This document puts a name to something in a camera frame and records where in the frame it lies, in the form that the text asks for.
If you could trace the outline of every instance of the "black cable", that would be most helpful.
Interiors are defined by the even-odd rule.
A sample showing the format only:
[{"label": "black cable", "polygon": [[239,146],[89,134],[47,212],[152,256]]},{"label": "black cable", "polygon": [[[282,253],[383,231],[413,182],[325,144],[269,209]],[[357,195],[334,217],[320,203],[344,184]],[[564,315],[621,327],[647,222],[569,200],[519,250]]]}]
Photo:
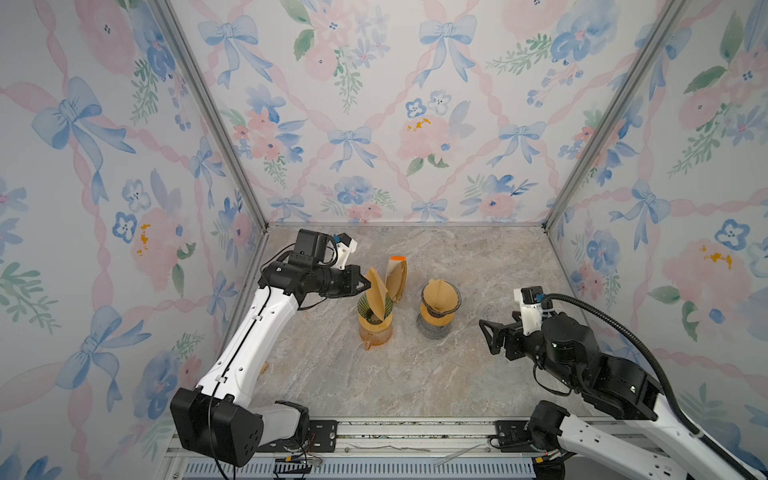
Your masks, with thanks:
[{"label": "black cable", "polygon": [[565,463],[566,460],[568,460],[570,457],[576,455],[573,452],[566,452],[563,455],[553,458],[552,460],[547,460],[546,462],[537,463],[535,466],[537,467],[555,467],[557,465],[561,465]]},{"label": "black cable", "polygon": [[320,300],[320,301],[319,301],[319,302],[317,302],[317,303],[313,303],[313,304],[312,304],[312,305],[310,305],[310,306],[303,306],[303,307],[299,308],[299,311],[301,312],[302,310],[309,310],[310,308],[312,308],[312,307],[314,307],[314,306],[318,306],[318,305],[320,305],[322,302],[325,302],[326,300],[328,300],[328,298],[324,298],[324,299]]},{"label": "black cable", "polygon": [[569,396],[571,394],[571,392],[573,392],[572,389],[568,389],[567,392],[558,392],[557,390],[553,390],[553,389],[550,389],[548,387],[543,386],[541,384],[541,382],[539,382],[538,379],[536,378],[536,368],[537,368],[537,365],[534,363],[533,364],[533,380],[535,380],[536,383],[538,383],[538,386],[540,386],[541,388],[543,388],[547,392],[554,393],[557,396]]},{"label": "black cable", "polygon": [[262,263],[262,264],[261,264],[261,268],[260,268],[260,270],[263,270],[263,268],[264,268],[264,267],[265,267],[265,266],[266,266],[266,265],[267,265],[269,262],[271,262],[272,260],[275,260],[275,259],[276,259],[276,258],[277,258],[277,257],[278,257],[278,256],[279,256],[281,253],[282,253],[282,252],[286,251],[286,249],[289,249],[289,248],[293,247],[294,245],[296,245],[296,242],[293,242],[293,243],[291,243],[291,244],[290,244],[290,245],[288,245],[287,247],[283,247],[283,248],[282,248],[282,249],[281,249],[279,252],[275,253],[275,256],[274,256],[274,257],[272,257],[272,258],[270,258],[269,260],[267,260],[266,262]]},{"label": "black cable", "polygon": [[224,478],[224,480],[230,480],[230,478],[227,477],[227,474],[224,473],[224,469],[221,468],[219,459],[216,456],[216,447],[214,446],[214,430],[210,427],[210,407],[214,404],[214,395],[216,395],[216,391],[218,389],[219,389],[219,383],[217,383],[216,386],[214,386],[214,391],[210,394],[210,401],[208,402],[208,442],[210,443],[210,452],[213,454],[214,462],[216,462],[216,468],[219,469],[219,473],[221,474],[221,477]]},{"label": "black cable", "polygon": [[608,325],[614,327],[614,329],[621,335],[624,335],[627,340],[629,340],[630,343],[634,345],[634,347],[640,353],[643,354],[643,357],[645,357],[645,359],[650,364],[650,367],[653,369],[656,377],[659,379],[659,383],[661,384],[661,391],[664,396],[667,397],[667,403],[669,403],[672,413],[677,417],[680,423],[682,423],[683,426],[685,426],[685,428],[688,429],[688,431],[690,431],[694,436],[698,437],[701,442],[703,442],[713,452],[717,453],[717,455],[720,456],[728,465],[733,467],[734,470],[739,472],[741,476],[747,478],[748,480],[757,480],[757,478],[752,475],[749,470],[744,468],[743,465],[741,465],[736,459],[734,459],[730,453],[723,450],[717,443],[715,443],[714,440],[709,438],[704,432],[701,431],[701,429],[699,429],[696,425],[694,425],[693,422],[688,419],[685,413],[683,413],[683,410],[680,408],[680,404],[677,403],[677,398],[675,397],[674,391],[672,390],[672,385],[670,384],[664,369],[661,368],[661,364],[656,359],[654,354],[648,349],[648,347],[646,347],[645,344],[639,338],[637,338],[637,336],[632,333],[626,326],[620,324],[606,313],[603,313],[600,310],[594,308],[589,303],[583,302],[578,298],[574,298],[573,296],[562,295],[561,293],[547,293],[541,298],[540,301],[543,304],[547,300],[560,300],[561,302],[571,303],[575,306],[578,306],[579,308],[586,310],[597,318],[603,320]]},{"label": "black cable", "polygon": [[336,246],[336,242],[333,242],[333,248],[331,248],[330,245],[326,245],[326,249],[329,249],[333,252],[333,257],[331,258],[331,261],[328,263],[321,263],[320,266],[334,266],[336,265],[336,262],[339,260],[339,248]]},{"label": "black cable", "polygon": [[[272,293],[272,289],[269,287],[269,284],[267,284],[267,288],[269,288],[269,292]],[[267,302],[270,301],[269,294],[267,294],[266,301]],[[265,305],[266,305],[266,302],[264,302],[264,305],[261,306],[261,310],[264,310]],[[248,334],[253,329],[254,325],[256,325],[256,320],[254,320],[248,327],[248,331],[245,332],[245,336],[243,336],[243,341],[240,342],[240,345],[237,346],[237,349],[235,349],[234,355],[232,355],[232,357],[230,358],[230,361],[227,363],[227,366],[224,367],[224,371],[221,373],[222,376],[229,371],[230,367],[232,366],[232,362],[235,360],[235,357],[237,357],[237,354],[240,352],[240,347],[242,347],[243,343],[245,343],[245,339],[248,337]],[[216,391],[219,389],[219,385],[221,385],[221,383],[217,382],[216,385],[214,386],[214,390],[210,394],[210,401],[208,402],[208,442],[210,443],[210,451],[213,454],[213,459],[214,459],[214,462],[216,462],[216,467],[219,469],[219,473],[221,474],[222,478],[224,478],[224,480],[230,480],[230,478],[227,477],[227,474],[224,473],[223,468],[221,468],[221,464],[219,463],[219,459],[217,458],[216,448],[214,447],[214,430],[211,428],[211,425],[210,425],[210,419],[211,419],[210,407],[214,404],[214,400],[216,399],[216,396],[215,396]],[[234,469],[235,469],[235,466],[232,465],[232,480],[235,480]]]}]

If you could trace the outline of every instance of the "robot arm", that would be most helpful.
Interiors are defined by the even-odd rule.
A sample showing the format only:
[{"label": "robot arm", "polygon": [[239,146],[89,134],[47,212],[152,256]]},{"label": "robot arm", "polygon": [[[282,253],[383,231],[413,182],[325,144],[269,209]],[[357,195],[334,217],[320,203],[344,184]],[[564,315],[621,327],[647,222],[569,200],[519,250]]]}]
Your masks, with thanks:
[{"label": "robot arm", "polygon": [[[324,263],[333,245],[333,257]],[[247,410],[253,388],[277,338],[301,309],[308,293],[328,298],[355,296],[370,282],[359,265],[346,265],[357,242],[345,233],[337,236],[300,230],[293,250],[279,254],[259,278],[246,318],[221,357],[194,391],[179,389],[170,411],[181,445],[187,450],[241,467],[256,448],[282,440],[300,449],[306,441],[309,411],[289,402]]]},{"label": "robot arm", "polygon": [[528,443],[545,451],[579,453],[637,479],[766,478],[703,432],[694,435],[674,414],[652,375],[628,359],[602,353],[592,330],[556,313],[540,286],[516,290],[515,299],[521,312],[512,313],[514,323],[479,322],[491,354],[503,348],[509,360],[527,356],[534,362],[534,372],[546,370],[596,409],[643,430],[670,458],[600,432],[546,401],[537,405],[523,435],[506,438],[500,442],[502,448]]}]

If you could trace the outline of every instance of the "floral wallpaper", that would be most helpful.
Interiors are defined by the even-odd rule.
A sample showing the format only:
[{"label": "floral wallpaper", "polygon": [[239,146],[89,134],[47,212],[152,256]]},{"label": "floral wallpaper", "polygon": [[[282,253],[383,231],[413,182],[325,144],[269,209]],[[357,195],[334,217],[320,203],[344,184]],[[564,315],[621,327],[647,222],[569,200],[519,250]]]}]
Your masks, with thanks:
[{"label": "floral wallpaper", "polygon": [[259,235],[141,0],[0,6],[0,478],[153,478]]},{"label": "floral wallpaper", "polygon": [[[644,43],[643,29],[637,45]],[[696,0],[550,235],[685,410],[768,463],[768,2]],[[604,350],[646,366],[598,320]]]},{"label": "floral wallpaper", "polygon": [[664,6],[171,4],[262,211],[285,223],[541,222]]}]

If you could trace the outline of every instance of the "wires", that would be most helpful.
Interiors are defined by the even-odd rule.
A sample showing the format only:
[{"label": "wires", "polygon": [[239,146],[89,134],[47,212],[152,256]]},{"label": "wires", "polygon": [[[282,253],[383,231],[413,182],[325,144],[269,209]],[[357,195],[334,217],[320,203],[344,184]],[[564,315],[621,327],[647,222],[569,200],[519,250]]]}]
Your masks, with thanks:
[{"label": "wires", "polygon": [[634,347],[637,348],[640,353],[643,354],[643,357],[645,357],[645,359],[650,364],[650,367],[653,369],[656,377],[659,379],[659,383],[661,384],[661,391],[664,396],[667,397],[667,403],[669,403],[672,413],[677,417],[680,423],[682,423],[683,426],[693,434],[693,436],[698,437],[701,442],[703,442],[712,451],[717,453],[717,455],[720,456],[734,470],[739,472],[741,476],[747,478],[748,480],[757,480],[757,478],[755,478],[755,476],[752,475],[749,470],[744,468],[743,465],[741,465],[733,456],[731,456],[730,453],[723,450],[717,443],[715,443],[714,440],[704,434],[701,429],[699,429],[696,425],[694,425],[693,422],[688,419],[685,413],[683,413],[683,410],[680,408],[680,404],[677,403],[677,397],[675,397],[674,391],[672,390],[672,384],[670,384],[664,369],[661,368],[661,364],[656,359],[654,354],[648,349],[648,347],[646,347],[645,344],[639,338],[637,338],[637,336],[632,333],[626,326],[620,324],[606,313],[603,313],[600,310],[594,308],[589,303],[583,302],[572,296],[562,295],[560,293],[547,293],[544,295],[544,297],[541,298],[540,301],[543,304],[547,300],[560,300],[562,302],[571,303],[575,306],[578,306],[596,316],[597,318],[603,320],[608,325],[614,327],[614,329],[617,330],[621,335],[624,335],[627,340],[629,340],[630,343],[634,345]]},{"label": "wires", "polygon": [[[266,302],[264,302],[264,305],[261,307],[261,310],[264,310],[265,305],[266,305]],[[256,319],[253,319],[253,321],[251,322],[250,326],[248,327],[248,331],[245,332],[245,335],[243,336],[243,341],[240,342],[240,345],[238,345],[237,349],[235,349],[235,353],[230,358],[230,361],[227,363],[227,366],[224,367],[224,371],[220,374],[220,377],[226,375],[227,372],[229,371],[230,367],[232,366],[232,362],[235,360],[238,352],[240,351],[240,347],[242,347],[243,343],[245,343],[245,339],[248,337],[248,334],[253,329],[254,325],[256,325]],[[216,391],[219,389],[219,385],[221,385],[221,382],[217,381],[216,385],[214,386],[213,392],[211,392],[210,394],[210,401],[208,402],[208,442],[210,443],[210,452],[214,458],[214,462],[216,462],[216,467],[219,469],[219,473],[221,474],[222,478],[224,478],[224,480],[230,480],[229,477],[227,477],[227,474],[224,473],[223,468],[221,468],[221,464],[219,463],[219,459],[216,455],[216,447],[214,446],[214,430],[211,428],[211,425],[210,425],[210,422],[211,422],[210,408],[211,406],[213,406],[214,400],[216,399]],[[235,469],[235,466],[232,465],[232,480],[235,480],[234,469]]]},{"label": "wires", "polygon": [[320,300],[320,301],[319,301],[319,302],[317,302],[317,303],[313,303],[313,304],[312,304],[312,305],[310,305],[310,306],[303,306],[303,307],[299,308],[299,311],[301,312],[302,310],[309,310],[310,308],[313,308],[314,306],[318,306],[318,305],[320,305],[322,302],[325,302],[326,300],[328,300],[328,298],[327,298],[327,297],[326,297],[326,298],[324,298],[324,299],[322,299],[322,300]]},{"label": "wires", "polygon": [[333,237],[331,237],[331,243],[333,244],[333,248],[331,249],[333,250],[333,258],[330,262],[324,263],[323,266],[334,266],[336,265],[336,262],[339,261],[339,248],[336,246],[336,241],[333,239]]},{"label": "wires", "polygon": [[534,363],[534,364],[533,364],[533,380],[535,380],[535,381],[536,381],[536,383],[538,383],[538,386],[540,386],[541,388],[543,388],[543,389],[544,389],[544,390],[546,390],[547,392],[550,392],[550,393],[552,393],[552,394],[555,394],[555,395],[557,395],[557,396],[569,396],[569,395],[571,394],[571,392],[573,392],[573,390],[572,390],[572,389],[568,389],[568,391],[567,391],[567,392],[558,392],[557,390],[554,390],[554,389],[550,389],[550,388],[548,388],[548,387],[545,387],[545,386],[543,386],[543,385],[541,384],[541,382],[539,382],[539,381],[538,381],[538,379],[536,378],[536,368],[537,368],[537,367],[538,367],[538,365],[536,365],[536,363]]},{"label": "wires", "polygon": [[219,463],[219,459],[216,457],[216,446],[214,445],[214,430],[210,427],[210,407],[214,404],[214,395],[216,395],[216,391],[219,389],[220,383],[217,383],[216,386],[214,386],[214,391],[210,394],[210,401],[208,402],[208,442],[210,443],[210,452],[213,454],[214,462],[216,462],[216,468],[219,469],[219,473],[221,474],[221,477],[224,478],[224,480],[230,480],[229,477],[227,477],[227,474],[224,473],[224,469],[221,468],[221,464]]}]

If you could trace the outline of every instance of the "marble table surface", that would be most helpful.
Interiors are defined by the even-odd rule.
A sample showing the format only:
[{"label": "marble table surface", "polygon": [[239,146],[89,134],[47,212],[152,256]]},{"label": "marble table surface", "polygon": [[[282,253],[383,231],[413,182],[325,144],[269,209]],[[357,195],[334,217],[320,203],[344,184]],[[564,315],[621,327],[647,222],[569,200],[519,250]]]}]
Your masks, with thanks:
[{"label": "marble table surface", "polygon": [[[357,298],[327,300],[297,313],[270,353],[251,407],[288,400],[312,416],[527,416],[540,400],[576,415],[601,415],[580,396],[557,397],[536,385],[529,359],[492,356],[478,319],[510,323],[512,289],[542,285],[570,294],[541,228],[315,227],[357,240],[350,263],[384,274],[392,255],[408,257],[405,295],[394,307],[392,338],[370,351],[358,334]],[[271,227],[265,261],[296,240],[298,227]],[[416,327],[419,294],[430,278],[448,280],[463,304],[438,340]],[[316,301],[308,296],[305,305]],[[556,305],[583,322],[578,309]],[[539,381],[563,389],[546,372]]]}]

